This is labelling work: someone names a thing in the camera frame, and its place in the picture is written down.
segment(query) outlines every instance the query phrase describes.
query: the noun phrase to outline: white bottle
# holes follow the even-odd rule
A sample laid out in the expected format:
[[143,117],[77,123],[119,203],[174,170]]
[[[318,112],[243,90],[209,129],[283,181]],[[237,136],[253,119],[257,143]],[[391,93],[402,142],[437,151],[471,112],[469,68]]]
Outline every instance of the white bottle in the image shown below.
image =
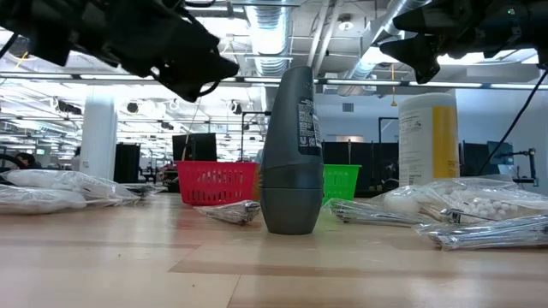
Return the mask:
[[400,109],[400,186],[458,177],[456,99],[443,93],[408,98]]

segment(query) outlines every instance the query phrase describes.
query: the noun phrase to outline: person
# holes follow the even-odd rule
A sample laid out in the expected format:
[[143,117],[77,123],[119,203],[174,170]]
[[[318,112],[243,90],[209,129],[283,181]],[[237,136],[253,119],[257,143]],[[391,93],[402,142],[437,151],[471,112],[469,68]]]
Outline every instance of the person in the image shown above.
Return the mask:
[[15,155],[15,158],[25,165],[25,169],[42,169],[42,165],[36,161],[33,154],[19,153]]
[[74,157],[70,160],[70,164],[72,165],[73,171],[80,171],[80,147],[76,148],[76,151],[74,152]]

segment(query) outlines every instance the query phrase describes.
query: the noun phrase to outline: green basket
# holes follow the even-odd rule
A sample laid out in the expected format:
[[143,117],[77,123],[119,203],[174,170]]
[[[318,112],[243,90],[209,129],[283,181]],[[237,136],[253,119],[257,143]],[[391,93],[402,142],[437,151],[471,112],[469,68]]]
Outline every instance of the green basket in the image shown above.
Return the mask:
[[324,165],[324,201],[331,198],[354,200],[360,165]]

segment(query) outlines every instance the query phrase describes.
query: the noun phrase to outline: wall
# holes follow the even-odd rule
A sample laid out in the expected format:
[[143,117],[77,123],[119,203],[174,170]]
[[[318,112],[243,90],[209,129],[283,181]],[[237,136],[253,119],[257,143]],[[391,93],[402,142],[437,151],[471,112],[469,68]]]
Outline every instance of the wall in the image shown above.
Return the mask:
[[[453,90],[458,104],[459,140],[469,143],[499,141],[519,109],[527,100],[530,91],[503,90]],[[396,97],[401,102],[406,97]],[[321,133],[326,141],[330,135],[362,135],[366,142],[378,140],[378,118],[397,116],[397,108],[390,107],[392,98],[318,95],[316,102]],[[354,113],[342,113],[342,103],[354,103]],[[536,169],[539,187],[524,185],[528,191],[548,195],[548,92],[537,92],[529,108],[515,126],[507,142],[515,151],[535,148]],[[383,131],[383,140],[394,142],[398,134],[396,121]],[[520,166],[521,175],[530,175],[527,157],[516,157],[515,166]]]

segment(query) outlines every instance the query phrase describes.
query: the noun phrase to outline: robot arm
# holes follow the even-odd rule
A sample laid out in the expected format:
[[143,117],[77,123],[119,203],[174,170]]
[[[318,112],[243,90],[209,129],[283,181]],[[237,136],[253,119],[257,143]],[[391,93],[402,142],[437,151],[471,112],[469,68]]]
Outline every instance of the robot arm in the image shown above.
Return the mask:
[[[0,0],[0,26],[30,39],[29,54],[64,66],[69,52],[153,76],[194,102],[239,66],[219,55],[219,39],[179,1]],[[214,83],[205,92],[204,84]]]

